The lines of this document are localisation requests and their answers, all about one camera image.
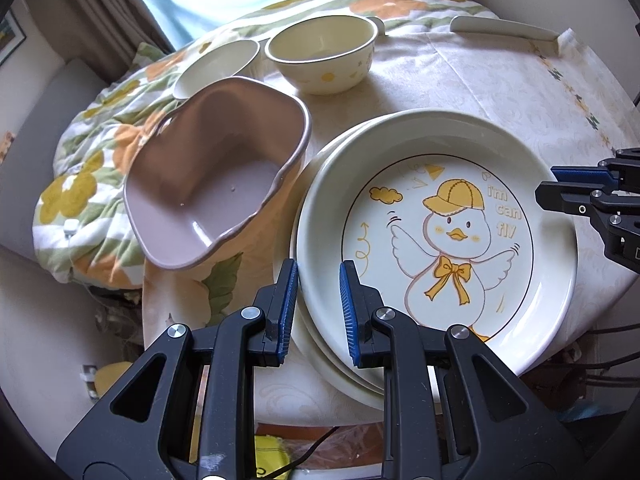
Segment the duck beak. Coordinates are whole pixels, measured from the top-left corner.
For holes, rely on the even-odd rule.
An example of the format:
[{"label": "duck beak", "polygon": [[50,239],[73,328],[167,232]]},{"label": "duck beak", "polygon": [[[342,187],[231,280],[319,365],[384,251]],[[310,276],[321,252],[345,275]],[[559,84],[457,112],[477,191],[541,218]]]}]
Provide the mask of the duck beak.
[{"label": "duck beak", "polygon": [[453,238],[456,241],[464,240],[466,238],[466,235],[462,232],[462,229],[460,229],[459,227],[456,227],[455,229],[453,229],[453,231],[449,231],[447,235],[449,235],[451,238]]}]

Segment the picture frame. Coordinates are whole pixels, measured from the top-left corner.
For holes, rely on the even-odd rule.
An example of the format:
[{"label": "picture frame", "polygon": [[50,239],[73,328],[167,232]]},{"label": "picture frame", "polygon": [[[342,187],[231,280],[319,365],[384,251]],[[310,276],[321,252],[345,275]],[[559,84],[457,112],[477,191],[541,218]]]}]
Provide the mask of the picture frame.
[{"label": "picture frame", "polygon": [[26,40],[24,31],[11,10],[0,20],[0,66]]}]

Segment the silver bolt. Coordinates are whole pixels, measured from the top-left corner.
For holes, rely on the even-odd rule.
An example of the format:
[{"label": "silver bolt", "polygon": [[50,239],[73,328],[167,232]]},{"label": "silver bolt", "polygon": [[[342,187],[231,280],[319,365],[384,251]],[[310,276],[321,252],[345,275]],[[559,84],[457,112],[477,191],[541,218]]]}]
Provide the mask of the silver bolt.
[{"label": "silver bolt", "polygon": [[246,306],[241,314],[245,319],[255,319],[260,316],[260,309],[256,306]]},{"label": "silver bolt", "polygon": [[176,323],[175,325],[171,325],[169,328],[167,328],[166,332],[169,337],[179,338],[187,333],[187,327],[185,327],[183,324]]},{"label": "silver bolt", "polygon": [[383,321],[389,321],[396,317],[396,311],[388,306],[383,306],[376,310],[376,317]]},{"label": "silver bolt", "polygon": [[464,325],[454,325],[451,327],[451,335],[456,339],[466,339],[469,337],[469,329]]}]

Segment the brown curtain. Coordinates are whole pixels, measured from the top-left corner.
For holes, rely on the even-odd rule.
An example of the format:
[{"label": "brown curtain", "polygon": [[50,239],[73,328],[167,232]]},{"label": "brown curtain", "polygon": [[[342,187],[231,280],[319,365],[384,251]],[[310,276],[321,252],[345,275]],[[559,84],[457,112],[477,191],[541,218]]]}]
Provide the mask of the brown curtain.
[{"label": "brown curtain", "polygon": [[26,0],[53,49],[82,59],[106,81],[129,68],[141,42],[174,49],[142,0]]}]

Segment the duck's yellow baseball cap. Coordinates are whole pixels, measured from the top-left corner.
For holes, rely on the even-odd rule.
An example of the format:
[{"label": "duck's yellow baseball cap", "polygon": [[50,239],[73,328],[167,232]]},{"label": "duck's yellow baseball cap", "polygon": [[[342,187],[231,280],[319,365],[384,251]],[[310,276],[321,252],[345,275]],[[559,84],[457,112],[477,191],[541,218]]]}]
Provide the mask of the duck's yellow baseball cap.
[{"label": "duck's yellow baseball cap", "polygon": [[468,208],[484,210],[480,190],[462,178],[444,181],[436,195],[425,198],[422,203],[434,213],[443,216],[450,216]]}]

